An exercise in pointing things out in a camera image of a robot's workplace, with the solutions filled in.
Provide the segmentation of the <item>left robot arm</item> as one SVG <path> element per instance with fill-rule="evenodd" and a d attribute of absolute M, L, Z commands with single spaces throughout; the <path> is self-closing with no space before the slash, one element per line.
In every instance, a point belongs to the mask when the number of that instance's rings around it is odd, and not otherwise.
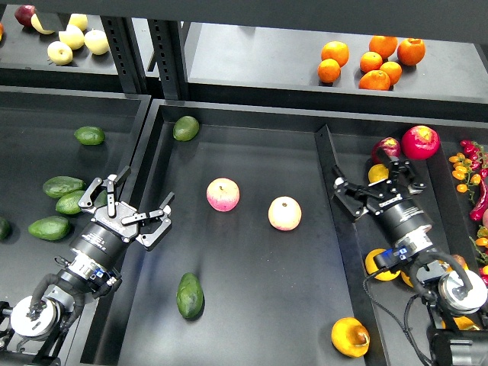
<path fill-rule="evenodd" d="M 32 295 L 15 306 L 1 303 L 1 351 L 12 355 L 19 365 L 59 365 L 59 352 L 85 305 L 117 291 L 122 283 L 116 268 L 118 259 L 133 243 L 152 250 L 171 229 L 170 204 L 174 193 L 148 213 L 117 199 L 117 188 L 127 179 L 130 167 L 117 175 L 94 178 L 79 198 L 77 206 L 91 214 L 91 220 L 72 241 L 73 260 L 56 258 L 61 267 L 47 274 Z"/>

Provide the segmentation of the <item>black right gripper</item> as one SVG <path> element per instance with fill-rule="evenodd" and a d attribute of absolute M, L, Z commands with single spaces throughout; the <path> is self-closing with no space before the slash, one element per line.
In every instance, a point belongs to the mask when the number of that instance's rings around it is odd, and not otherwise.
<path fill-rule="evenodd" d="M 392 247 L 428 248 L 432 245 L 427 236 L 432 221 L 411 198 L 422 193 L 426 184 L 416 176 L 408 159 L 389 156 L 383 149 L 376 151 L 376 157 L 388 169 L 387 178 L 375 184 L 375 197 L 380 202 L 367 205 L 367 188 L 351 183 L 338 165 L 332 167 L 335 197 L 355 220 L 370 211 Z"/>

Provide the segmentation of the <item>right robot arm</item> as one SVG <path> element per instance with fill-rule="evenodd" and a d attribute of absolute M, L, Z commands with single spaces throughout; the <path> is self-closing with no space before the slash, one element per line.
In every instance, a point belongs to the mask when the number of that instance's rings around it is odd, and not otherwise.
<path fill-rule="evenodd" d="M 487 363 L 487 288 L 475 272 L 433 245 L 425 211 L 414 201 L 425 184 L 409 160 L 377 157 L 387 167 L 386 178 L 357 185 L 335 165 L 333 192 L 354 219 L 371 215 L 391 247 L 373 257 L 377 276 L 388 271 L 405 273 L 427 307 L 430 354 L 414 351 L 424 365 L 485 365 Z"/>

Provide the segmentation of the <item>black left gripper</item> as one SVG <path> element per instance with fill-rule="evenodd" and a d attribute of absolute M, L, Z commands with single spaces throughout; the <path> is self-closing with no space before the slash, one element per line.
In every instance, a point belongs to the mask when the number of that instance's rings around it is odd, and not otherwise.
<path fill-rule="evenodd" d="M 94 178 L 78 202 L 81 211 L 94 214 L 84 230 L 70 244 L 77 255 L 82 253 L 105 269 L 112 269 L 134 239 L 146 251 L 152 251 L 172 228 L 170 218 L 175 194 L 170 191 L 155 210 L 137 213 L 125 202 L 116 203 L 117 189 L 127 180 L 128 165 L 117 175 Z M 95 206 L 95 199 L 107 192 L 107 205 Z"/>

